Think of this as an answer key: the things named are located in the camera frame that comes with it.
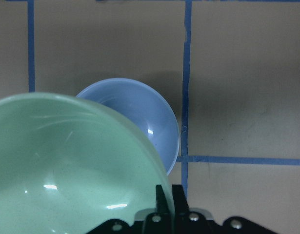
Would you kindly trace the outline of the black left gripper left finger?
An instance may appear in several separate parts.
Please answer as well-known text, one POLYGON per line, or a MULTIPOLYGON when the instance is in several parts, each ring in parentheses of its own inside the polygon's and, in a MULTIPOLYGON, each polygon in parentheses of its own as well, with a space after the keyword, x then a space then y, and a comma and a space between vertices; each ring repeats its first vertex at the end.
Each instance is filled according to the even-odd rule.
POLYGON ((161 185, 156 185, 156 213, 160 216, 171 216, 167 198, 161 185))

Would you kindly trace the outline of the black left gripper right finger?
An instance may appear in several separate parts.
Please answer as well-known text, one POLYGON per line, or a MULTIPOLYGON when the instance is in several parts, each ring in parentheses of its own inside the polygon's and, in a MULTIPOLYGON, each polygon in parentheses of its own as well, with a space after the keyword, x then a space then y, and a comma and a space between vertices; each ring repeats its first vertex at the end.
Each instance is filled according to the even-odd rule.
POLYGON ((185 192, 182 185, 172 185, 172 195, 175 207, 175 216, 185 216, 189 213, 190 209, 187 203, 185 192))

